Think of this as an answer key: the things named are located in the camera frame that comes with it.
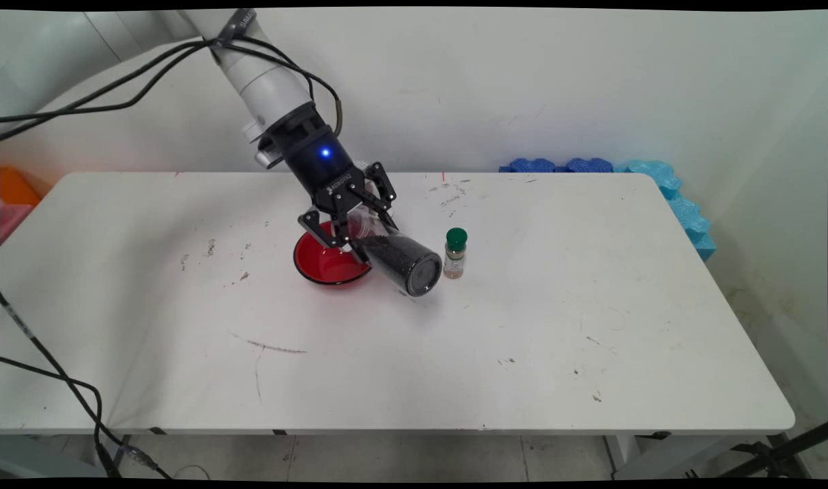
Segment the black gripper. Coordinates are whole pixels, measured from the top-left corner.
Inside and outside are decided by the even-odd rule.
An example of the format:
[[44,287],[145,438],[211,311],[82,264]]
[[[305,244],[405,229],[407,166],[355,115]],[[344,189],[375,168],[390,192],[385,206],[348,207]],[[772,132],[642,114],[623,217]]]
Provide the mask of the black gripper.
[[[368,206],[383,225],[396,228],[390,215],[396,192],[383,164],[376,162],[363,170],[356,167],[314,102],[302,103],[270,125],[259,138],[258,149],[270,153],[270,161],[282,158],[312,205],[333,219],[361,204],[350,186],[364,191],[366,181],[373,187],[373,205]],[[317,210],[305,211],[298,223],[305,229],[298,257],[306,264],[367,264],[366,255],[346,240],[347,235],[337,236],[333,221],[323,220]]]

